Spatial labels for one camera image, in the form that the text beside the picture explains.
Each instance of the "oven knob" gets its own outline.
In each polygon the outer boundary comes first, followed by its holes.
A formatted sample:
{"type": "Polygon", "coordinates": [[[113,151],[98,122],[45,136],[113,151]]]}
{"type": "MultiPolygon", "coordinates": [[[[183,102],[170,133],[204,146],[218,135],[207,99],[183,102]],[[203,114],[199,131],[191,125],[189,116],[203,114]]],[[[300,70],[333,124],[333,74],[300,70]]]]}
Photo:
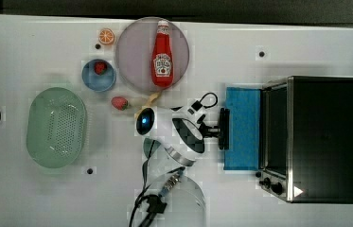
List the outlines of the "oven knob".
{"type": "Polygon", "coordinates": [[[273,183],[273,184],[271,184],[271,190],[277,195],[282,194],[282,192],[283,192],[282,184],[281,183],[273,183]]]}
{"type": "Polygon", "coordinates": [[[265,188],[269,189],[271,181],[269,178],[265,178],[264,181],[259,181],[259,184],[263,185],[265,188]]]}

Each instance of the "gray background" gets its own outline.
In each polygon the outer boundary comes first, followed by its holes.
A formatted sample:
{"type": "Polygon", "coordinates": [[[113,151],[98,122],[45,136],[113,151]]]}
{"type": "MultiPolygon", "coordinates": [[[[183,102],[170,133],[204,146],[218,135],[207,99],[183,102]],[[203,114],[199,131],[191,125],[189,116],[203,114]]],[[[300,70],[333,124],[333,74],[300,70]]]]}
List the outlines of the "gray background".
{"type": "Polygon", "coordinates": [[[353,0],[0,0],[0,13],[353,27],[353,0]]]}

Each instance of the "green colander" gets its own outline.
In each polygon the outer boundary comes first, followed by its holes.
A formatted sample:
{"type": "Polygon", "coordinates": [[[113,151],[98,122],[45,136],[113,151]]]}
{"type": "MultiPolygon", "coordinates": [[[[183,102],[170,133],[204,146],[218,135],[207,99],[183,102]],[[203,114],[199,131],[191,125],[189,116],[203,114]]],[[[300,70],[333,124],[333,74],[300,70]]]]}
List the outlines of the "green colander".
{"type": "Polygon", "coordinates": [[[84,104],[69,90],[55,87],[41,92],[29,109],[29,155],[47,168],[71,164],[81,151],[85,118],[84,104]]]}

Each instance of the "toy fruit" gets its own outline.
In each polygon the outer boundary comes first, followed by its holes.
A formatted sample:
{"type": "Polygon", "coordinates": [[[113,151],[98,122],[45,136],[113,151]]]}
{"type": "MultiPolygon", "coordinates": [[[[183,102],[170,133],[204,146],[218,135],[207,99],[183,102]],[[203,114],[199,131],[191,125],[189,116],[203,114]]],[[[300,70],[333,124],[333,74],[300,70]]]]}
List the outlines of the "toy fruit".
{"type": "Polygon", "coordinates": [[[102,75],[108,69],[108,66],[104,61],[97,61],[94,63],[94,72],[98,75],[102,75]]]}
{"type": "Polygon", "coordinates": [[[128,100],[122,96],[113,97],[111,103],[119,111],[124,111],[129,107],[128,100]]]}
{"type": "Polygon", "coordinates": [[[104,28],[99,32],[99,42],[104,45],[113,44],[115,35],[109,28],[104,28]]]}

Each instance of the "table surface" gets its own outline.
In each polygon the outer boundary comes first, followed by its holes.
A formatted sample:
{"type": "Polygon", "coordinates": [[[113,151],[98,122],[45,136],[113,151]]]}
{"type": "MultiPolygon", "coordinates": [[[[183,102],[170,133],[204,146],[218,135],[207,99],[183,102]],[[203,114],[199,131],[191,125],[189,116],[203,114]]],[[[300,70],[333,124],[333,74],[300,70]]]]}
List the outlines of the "table surface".
{"type": "MultiPolygon", "coordinates": [[[[89,60],[115,65],[115,47],[94,48],[99,30],[116,37],[129,20],[0,15],[0,226],[126,226],[142,187],[142,142],[130,114],[111,108],[113,96],[142,96],[118,77],[95,93],[82,83],[89,60]],[[28,110],[46,88],[71,89],[84,101],[87,138],[80,157],[63,169],[39,167],[26,150],[28,110]],[[95,174],[88,175],[88,167],[95,174]]],[[[208,91],[257,86],[287,76],[353,77],[353,29],[176,23],[190,46],[183,79],[159,106],[181,106],[208,91]],[[258,52],[264,51],[260,58],[258,52]]],[[[254,172],[224,171],[223,153],[207,140],[188,170],[205,194],[208,226],[353,226],[353,205],[288,204],[260,189],[254,172]]]]}

